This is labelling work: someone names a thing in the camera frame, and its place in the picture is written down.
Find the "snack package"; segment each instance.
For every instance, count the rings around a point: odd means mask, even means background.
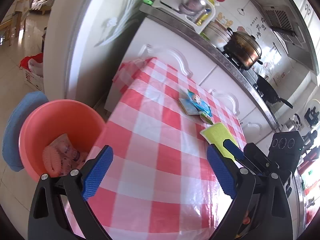
[[[43,152],[44,166],[50,176],[54,174],[54,177],[65,176],[73,169],[81,169],[87,156],[88,153],[79,152],[72,146],[66,133],[56,138]]]
[[[188,115],[199,115],[198,109],[193,105],[191,100],[185,98],[179,98],[181,106],[186,114]]]
[[[212,120],[211,120],[211,117],[208,116],[207,113],[205,113],[204,111],[200,111],[199,114],[200,114],[200,119],[201,119],[204,123],[213,125],[213,122],[212,122]]]
[[[196,95],[195,93],[191,92],[190,90],[188,90],[188,96],[191,100],[191,102],[193,103],[193,105],[199,110],[199,111],[203,111],[206,115],[208,115],[209,117],[212,116],[210,107],[208,106],[208,104],[206,102],[204,102],[198,95]]]

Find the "blue gripper pad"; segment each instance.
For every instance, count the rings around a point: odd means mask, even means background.
[[[235,180],[221,158],[223,158],[223,156],[218,153],[212,145],[209,145],[207,149],[208,162],[216,175],[223,192],[234,199],[236,197]]]
[[[97,192],[107,170],[113,161],[113,150],[109,146],[96,161],[87,177],[83,180],[82,197],[87,201]]]
[[[230,139],[224,140],[223,147],[225,147],[238,160],[244,159],[243,152]]]

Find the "range hood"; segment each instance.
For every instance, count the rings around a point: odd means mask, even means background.
[[[315,45],[293,0],[251,0],[284,41],[288,56],[319,74]]]

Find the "pan handle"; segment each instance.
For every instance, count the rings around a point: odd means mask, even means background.
[[[302,125],[300,116],[298,114],[294,114],[294,115],[297,117],[299,124]]]
[[[233,34],[233,30],[230,27],[227,28],[227,31],[230,32],[231,35]]]
[[[289,106],[291,109],[293,109],[293,105],[291,105],[287,100],[280,98],[280,101]]]

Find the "pink bucket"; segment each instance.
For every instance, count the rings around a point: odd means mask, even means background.
[[[34,110],[19,136],[20,157],[27,173],[38,181],[46,173],[42,152],[55,138],[67,133],[78,151],[90,152],[105,125],[91,107],[74,100],[56,100]]]

